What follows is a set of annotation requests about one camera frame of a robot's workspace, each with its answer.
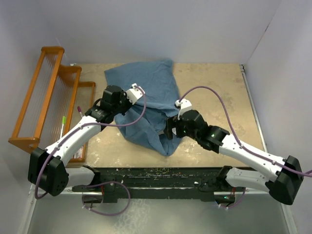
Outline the blue pillowcase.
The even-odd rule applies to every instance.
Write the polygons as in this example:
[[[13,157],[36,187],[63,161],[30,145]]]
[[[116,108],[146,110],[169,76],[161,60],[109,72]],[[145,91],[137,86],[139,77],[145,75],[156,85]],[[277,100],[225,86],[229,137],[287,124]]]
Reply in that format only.
[[[176,136],[167,139],[159,135],[166,119],[178,114],[175,102],[180,98],[170,59],[127,63],[104,72],[108,85],[128,90],[136,83],[145,91],[145,97],[125,115],[115,116],[115,123],[123,137],[134,144],[157,151],[163,156],[172,155],[181,140]]]

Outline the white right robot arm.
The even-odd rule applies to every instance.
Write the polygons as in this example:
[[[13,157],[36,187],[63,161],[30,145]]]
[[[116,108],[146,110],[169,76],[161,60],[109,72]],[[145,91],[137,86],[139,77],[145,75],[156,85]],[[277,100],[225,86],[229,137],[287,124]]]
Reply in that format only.
[[[227,130],[209,125],[196,110],[167,118],[164,134],[169,140],[174,136],[189,137],[203,149],[232,157],[251,168],[223,166],[214,184],[223,191],[234,187],[252,188],[267,192],[280,203],[292,205],[303,182],[297,158],[274,156],[255,147],[244,149],[243,142],[237,142]]]

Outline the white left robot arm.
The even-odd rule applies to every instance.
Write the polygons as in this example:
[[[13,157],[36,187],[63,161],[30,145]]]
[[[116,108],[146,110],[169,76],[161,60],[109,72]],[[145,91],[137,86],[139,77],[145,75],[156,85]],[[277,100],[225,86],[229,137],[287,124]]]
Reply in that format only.
[[[136,83],[128,90],[109,85],[85,112],[78,124],[55,143],[30,154],[28,181],[35,186],[35,198],[59,195],[67,187],[84,186],[89,191],[100,187],[100,172],[89,166],[67,168],[74,154],[106,127],[113,127],[114,117],[126,114],[141,98],[144,90]]]

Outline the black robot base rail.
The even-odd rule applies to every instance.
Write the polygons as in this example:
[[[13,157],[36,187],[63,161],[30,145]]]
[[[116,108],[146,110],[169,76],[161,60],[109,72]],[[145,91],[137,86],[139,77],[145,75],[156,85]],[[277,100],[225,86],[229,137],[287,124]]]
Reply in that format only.
[[[182,168],[96,168],[88,188],[73,187],[74,192],[95,195],[96,200],[115,203],[118,199],[198,199],[204,202],[232,203],[242,187],[226,185],[221,167]]]

